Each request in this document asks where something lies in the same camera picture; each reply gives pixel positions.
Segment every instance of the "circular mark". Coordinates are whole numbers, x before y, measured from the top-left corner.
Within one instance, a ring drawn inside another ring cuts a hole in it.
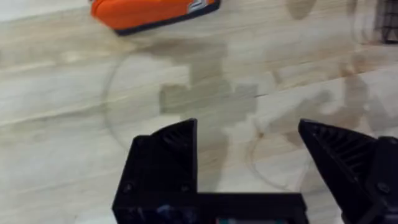
[[[122,64],[127,60],[127,58],[132,54],[132,52],[128,52],[125,55],[122,55],[121,58],[116,62],[116,65],[112,68],[109,75],[105,78],[104,88],[101,95],[101,105],[102,105],[102,113],[103,113],[103,120],[105,128],[109,131],[112,138],[117,142],[117,144],[125,151],[129,150],[129,146],[125,145],[123,141],[119,138],[116,134],[115,130],[113,129],[113,125],[109,118],[109,111],[108,111],[108,95],[113,84],[113,80],[115,76],[118,74],[119,68]]]

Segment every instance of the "light wooden surface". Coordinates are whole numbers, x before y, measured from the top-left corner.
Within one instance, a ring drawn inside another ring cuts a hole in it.
[[[199,120],[199,189],[302,191],[340,212],[300,118],[398,136],[398,51],[369,38],[374,2],[224,0],[131,37],[87,2],[0,3],[0,223],[115,223],[132,138]]]

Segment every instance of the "orange stapler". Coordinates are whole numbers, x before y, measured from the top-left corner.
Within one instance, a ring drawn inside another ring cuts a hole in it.
[[[91,15],[129,35],[215,11],[221,0],[94,0]]]

